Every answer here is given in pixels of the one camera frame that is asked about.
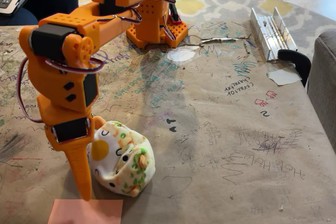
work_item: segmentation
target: table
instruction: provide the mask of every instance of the table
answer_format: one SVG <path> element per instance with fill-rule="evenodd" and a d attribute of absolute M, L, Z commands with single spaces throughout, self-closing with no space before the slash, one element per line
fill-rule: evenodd
<path fill-rule="evenodd" d="M 0 222 L 46 223 L 53 199 L 79 194 L 64 154 L 17 103 L 17 31 L 0 33 Z M 335 153 L 302 84 L 266 77 L 283 66 L 265 62 L 251 31 L 244 20 L 198 23 L 174 50 L 138 50 L 122 35 L 96 54 L 106 66 L 93 113 L 145 135 L 156 161 L 137 198 L 93 180 L 94 198 L 124 200 L 122 223 L 336 221 Z M 211 37 L 234 39 L 199 46 Z M 22 93 L 38 118 L 27 76 Z"/>

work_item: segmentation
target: sofa arm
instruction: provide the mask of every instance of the sofa arm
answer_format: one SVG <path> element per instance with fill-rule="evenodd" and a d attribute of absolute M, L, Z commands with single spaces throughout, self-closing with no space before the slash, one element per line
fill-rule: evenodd
<path fill-rule="evenodd" d="M 308 96 L 336 151 L 336 31 L 327 31 L 315 41 Z"/>

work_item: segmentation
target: pink sticky note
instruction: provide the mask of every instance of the pink sticky note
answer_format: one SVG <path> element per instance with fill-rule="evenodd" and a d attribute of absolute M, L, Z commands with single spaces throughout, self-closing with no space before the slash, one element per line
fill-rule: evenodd
<path fill-rule="evenodd" d="M 120 224 L 122 199 L 55 199 L 48 224 Z"/>

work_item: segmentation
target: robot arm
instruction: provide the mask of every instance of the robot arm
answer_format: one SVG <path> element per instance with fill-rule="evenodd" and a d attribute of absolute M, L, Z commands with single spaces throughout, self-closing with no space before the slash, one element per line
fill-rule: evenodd
<path fill-rule="evenodd" d="M 92 0 L 70 14 L 54 14 L 19 33 L 20 46 L 29 60 L 29 79 L 40 93 L 41 121 L 35 122 L 43 122 L 53 148 L 65 152 L 85 200 L 91 198 L 86 157 L 86 145 L 95 130 L 91 106 L 99 95 L 97 72 L 103 67 L 102 61 L 91 56 L 126 30 L 138 47 L 148 43 L 176 47 L 187 28 L 184 23 L 169 21 L 170 3 L 174 0 Z M 27 59 L 19 70 L 18 93 Z"/>

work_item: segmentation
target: plush toy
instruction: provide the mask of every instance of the plush toy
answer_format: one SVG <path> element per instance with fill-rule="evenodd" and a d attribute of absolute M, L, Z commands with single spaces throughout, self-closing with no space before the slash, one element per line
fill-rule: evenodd
<path fill-rule="evenodd" d="M 117 121 L 93 117 L 94 140 L 87 146 L 91 172 L 117 194 L 135 197 L 155 173 L 153 149 L 146 137 Z"/>

